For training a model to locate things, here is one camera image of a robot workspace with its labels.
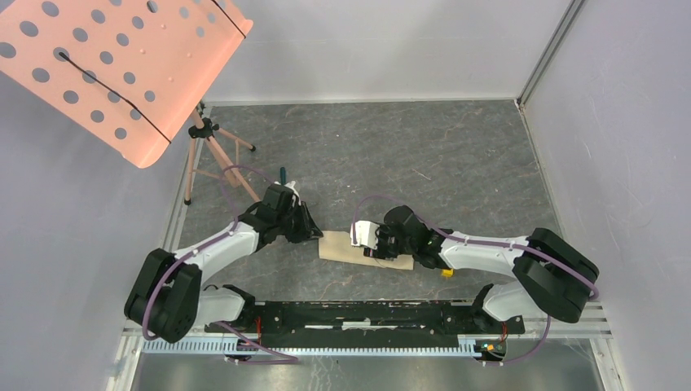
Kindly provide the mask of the beige cloth napkin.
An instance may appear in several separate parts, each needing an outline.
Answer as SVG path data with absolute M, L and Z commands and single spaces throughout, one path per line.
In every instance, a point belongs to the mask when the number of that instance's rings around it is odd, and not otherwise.
M 325 231 L 318 242 L 320 259 L 394 270 L 414 269 L 414 261 L 408 255 L 402 255 L 394 260 L 366 257 L 365 248 L 352 246 L 349 234 L 344 231 Z

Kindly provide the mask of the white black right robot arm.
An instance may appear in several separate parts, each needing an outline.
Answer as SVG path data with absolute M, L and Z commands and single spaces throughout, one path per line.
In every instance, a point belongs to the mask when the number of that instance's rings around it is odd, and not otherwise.
M 375 259 L 408 255 L 429 269 L 480 270 L 511 278 L 478 295 L 470 319 L 480 332 L 492 332 L 519 315 L 577 323 L 585 305 L 599 295 L 598 267 L 546 228 L 509 238 L 466 235 L 433 226 L 402 205 L 383 222 L 356 222 L 351 241 Z

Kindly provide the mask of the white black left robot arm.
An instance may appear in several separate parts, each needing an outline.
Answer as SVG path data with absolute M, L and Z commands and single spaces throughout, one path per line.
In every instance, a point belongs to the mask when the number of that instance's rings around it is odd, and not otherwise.
M 145 340 L 181 340 L 193 327 L 226 321 L 248 331 L 256 310 L 249 295 L 233 288 L 204 292 L 203 285 L 232 262 L 254 254 L 277 238 L 299 244 L 323 237 L 298 192 L 297 182 L 272 183 L 228 227 L 198 244 L 169 252 L 152 250 L 125 301 L 124 314 L 142 328 Z

